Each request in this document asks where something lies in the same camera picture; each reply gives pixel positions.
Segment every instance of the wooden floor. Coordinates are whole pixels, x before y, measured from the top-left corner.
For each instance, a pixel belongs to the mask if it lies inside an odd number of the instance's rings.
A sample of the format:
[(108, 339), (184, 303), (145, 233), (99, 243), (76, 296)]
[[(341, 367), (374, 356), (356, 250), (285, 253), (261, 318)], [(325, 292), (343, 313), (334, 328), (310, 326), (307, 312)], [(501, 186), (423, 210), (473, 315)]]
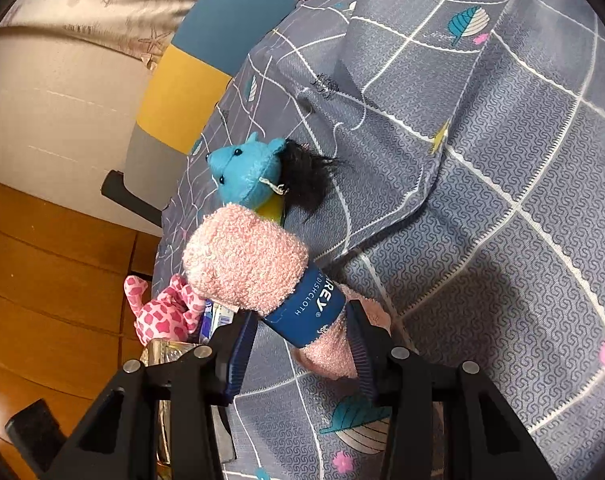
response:
[(158, 238), (0, 184), (0, 452), (7, 419), (44, 398), (69, 433), (122, 362), (142, 347), (122, 282), (151, 275)]

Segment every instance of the blue label band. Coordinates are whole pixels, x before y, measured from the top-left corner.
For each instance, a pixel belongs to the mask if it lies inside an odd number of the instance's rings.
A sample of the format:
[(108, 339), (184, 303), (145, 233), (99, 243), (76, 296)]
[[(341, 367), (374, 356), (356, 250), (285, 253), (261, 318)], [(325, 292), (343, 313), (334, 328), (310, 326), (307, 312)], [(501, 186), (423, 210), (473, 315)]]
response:
[(296, 348), (302, 348), (329, 329), (345, 303), (338, 286), (310, 262), (295, 290), (263, 321)]

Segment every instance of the silver bolt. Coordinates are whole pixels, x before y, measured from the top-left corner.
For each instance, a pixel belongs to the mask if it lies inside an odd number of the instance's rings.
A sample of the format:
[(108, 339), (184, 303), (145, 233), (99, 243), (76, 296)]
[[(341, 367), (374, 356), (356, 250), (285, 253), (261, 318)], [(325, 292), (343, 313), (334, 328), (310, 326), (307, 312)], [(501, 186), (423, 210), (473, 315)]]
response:
[(140, 370), (140, 361), (137, 359), (129, 359), (124, 365), (122, 365), (122, 369), (128, 374), (133, 374), (134, 372)]
[(409, 357), (410, 352), (404, 346), (396, 346), (391, 349), (391, 356), (396, 359), (406, 359)]
[(213, 353), (214, 353), (214, 351), (212, 350), (212, 348), (207, 345), (200, 345), (200, 346), (197, 346), (196, 348), (194, 348), (194, 355), (200, 359), (209, 357)]
[(480, 366), (478, 366), (477, 363), (474, 363), (473, 361), (464, 361), (462, 364), (462, 369), (466, 373), (474, 375), (480, 371)]

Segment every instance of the blue panel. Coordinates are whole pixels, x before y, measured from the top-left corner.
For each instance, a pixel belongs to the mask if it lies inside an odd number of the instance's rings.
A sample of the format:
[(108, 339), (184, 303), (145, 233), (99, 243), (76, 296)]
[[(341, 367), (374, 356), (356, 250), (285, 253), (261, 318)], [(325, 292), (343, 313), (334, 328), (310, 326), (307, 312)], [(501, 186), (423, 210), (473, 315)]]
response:
[(298, 0), (198, 0), (172, 44), (230, 76)]

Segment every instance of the black fluffy hair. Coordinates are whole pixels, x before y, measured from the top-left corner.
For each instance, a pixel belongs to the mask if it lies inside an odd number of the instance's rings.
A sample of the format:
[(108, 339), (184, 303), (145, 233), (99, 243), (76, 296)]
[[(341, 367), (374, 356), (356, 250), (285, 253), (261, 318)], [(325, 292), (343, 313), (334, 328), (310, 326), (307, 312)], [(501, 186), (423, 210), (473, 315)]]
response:
[(330, 171), (340, 164), (339, 160), (316, 155), (290, 139), (278, 155), (282, 165), (279, 184), (287, 190), (285, 208), (298, 206), (311, 217), (329, 193)]

